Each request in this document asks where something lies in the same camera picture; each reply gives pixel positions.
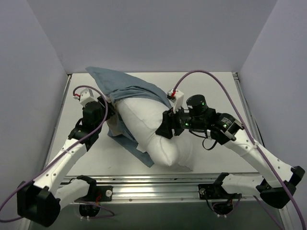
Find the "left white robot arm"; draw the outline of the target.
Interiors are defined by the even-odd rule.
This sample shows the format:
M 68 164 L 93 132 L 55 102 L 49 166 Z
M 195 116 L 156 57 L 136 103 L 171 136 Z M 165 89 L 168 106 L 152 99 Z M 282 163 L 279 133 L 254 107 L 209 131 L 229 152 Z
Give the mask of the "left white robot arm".
M 97 202 L 101 195 L 96 181 L 84 175 L 60 186 L 70 169 L 98 140 L 103 123 L 114 114 L 103 96 L 80 99 L 80 103 L 83 116 L 61 150 L 37 177 L 22 182 L 17 191 L 18 215 L 44 227 L 51 226 L 70 203 L 78 199 Z

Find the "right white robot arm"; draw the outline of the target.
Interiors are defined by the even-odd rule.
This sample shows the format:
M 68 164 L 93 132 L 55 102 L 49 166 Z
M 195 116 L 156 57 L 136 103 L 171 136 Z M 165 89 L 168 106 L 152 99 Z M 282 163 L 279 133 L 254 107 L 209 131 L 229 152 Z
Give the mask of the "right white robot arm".
M 173 107 L 163 112 L 163 120 L 156 134 L 171 139 L 185 129 L 200 132 L 232 150 L 259 172 L 258 176 L 237 176 L 223 172 L 213 183 L 214 195 L 231 198 L 232 195 L 259 196 L 271 207 L 281 209 L 296 191 L 305 170 L 284 163 L 248 136 L 245 126 L 228 113 L 209 108 L 205 97 L 196 94 L 187 99 L 188 111 L 182 107 L 183 94 L 167 94 Z

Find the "aluminium table frame rail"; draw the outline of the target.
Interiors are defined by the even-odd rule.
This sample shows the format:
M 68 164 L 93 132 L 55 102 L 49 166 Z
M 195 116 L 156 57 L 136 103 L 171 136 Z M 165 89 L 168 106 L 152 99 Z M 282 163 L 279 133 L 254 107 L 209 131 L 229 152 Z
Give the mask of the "aluminium table frame rail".
M 242 116 L 253 137 L 259 132 L 251 119 L 238 77 L 231 72 L 214 72 L 211 76 L 194 73 L 183 81 L 182 72 L 145 72 L 136 77 L 155 84 L 163 91 L 178 85 L 186 98 L 202 94 L 209 107 L 218 112 Z M 99 139 L 67 173 L 63 182 L 79 175 L 97 180 L 99 185 L 113 186 L 113 203 L 177 202 L 199 200 L 198 185 L 212 183 L 222 172 L 254 176 L 256 171 L 241 157 L 217 145 L 211 151 L 210 140 L 203 141 L 188 132 L 183 137 L 193 144 L 194 168 L 192 172 L 175 172 L 158 165 L 145 166 L 141 161 L 107 135 L 104 125 Z

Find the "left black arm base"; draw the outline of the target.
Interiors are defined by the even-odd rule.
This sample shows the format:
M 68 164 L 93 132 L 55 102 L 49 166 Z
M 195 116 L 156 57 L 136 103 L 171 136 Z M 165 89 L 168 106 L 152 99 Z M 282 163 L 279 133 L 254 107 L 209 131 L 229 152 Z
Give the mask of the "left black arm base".
M 96 186 L 90 189 L 89 194 L 76 200 L 79 205 L 79 214 L 82 218 L 101 219 L 115 216 L 108 208 L 101 206 L 102 202 L 112 201 L 112 186 Z

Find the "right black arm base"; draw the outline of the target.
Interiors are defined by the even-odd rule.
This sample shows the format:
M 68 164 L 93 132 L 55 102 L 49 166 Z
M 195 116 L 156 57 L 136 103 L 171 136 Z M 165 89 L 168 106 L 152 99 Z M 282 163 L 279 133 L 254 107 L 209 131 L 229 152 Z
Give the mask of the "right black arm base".
M 198 184 L 199 199 L 205 200 L 208 208 L 218 217 L 226 218 L 238 205 L 241 194 L 228 194 L 214 184 Z

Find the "white care label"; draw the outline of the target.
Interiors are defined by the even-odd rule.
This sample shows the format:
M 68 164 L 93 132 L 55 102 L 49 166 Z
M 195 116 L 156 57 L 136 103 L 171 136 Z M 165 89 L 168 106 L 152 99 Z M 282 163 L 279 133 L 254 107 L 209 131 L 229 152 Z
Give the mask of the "white care label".
M 142 152 L 142 153 L 145 153 L 147 150 L 146 150 L 146 147 L 141 145 L 141 144 L 138 144 L 137 148 L 136 148 L 138 151 Z

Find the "white pillow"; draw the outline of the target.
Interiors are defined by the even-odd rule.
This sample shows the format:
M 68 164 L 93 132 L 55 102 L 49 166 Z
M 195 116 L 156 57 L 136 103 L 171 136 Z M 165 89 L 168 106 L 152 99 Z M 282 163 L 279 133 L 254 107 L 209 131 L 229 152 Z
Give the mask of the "white pillow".
M 137 143 L 146 147 L 155 165 L 172 171 L 193 171 L 189 138 L 178 136 L 167 139 L 155 134 L 162 123 L 162 113 L 168 109 L 166 105 L 152 99 L 126 98 L 116 102 L 116 109 Z

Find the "blue plaid pillowcase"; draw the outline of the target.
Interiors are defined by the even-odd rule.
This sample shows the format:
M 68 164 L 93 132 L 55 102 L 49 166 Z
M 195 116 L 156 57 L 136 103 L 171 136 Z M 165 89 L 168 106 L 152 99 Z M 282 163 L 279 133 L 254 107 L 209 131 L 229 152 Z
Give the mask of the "blue plaid pillowcase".
M 152 167 L 154 162 L 149 154 L 147 152 L 142 153 L 136 149 L 138 143 L 117 112 L 116 102 L 126 98 L 146 98 L 161 102 L 170 109 L 171 103 L 166 93 L 156 85 L 124 72 L 98 67 L 87 67 L 86 70 L 93 77 L 106 100 L 111 102 L 116 111 L 116 114 L 106 122 L 109 128 L 108 135 L 144 165 Z

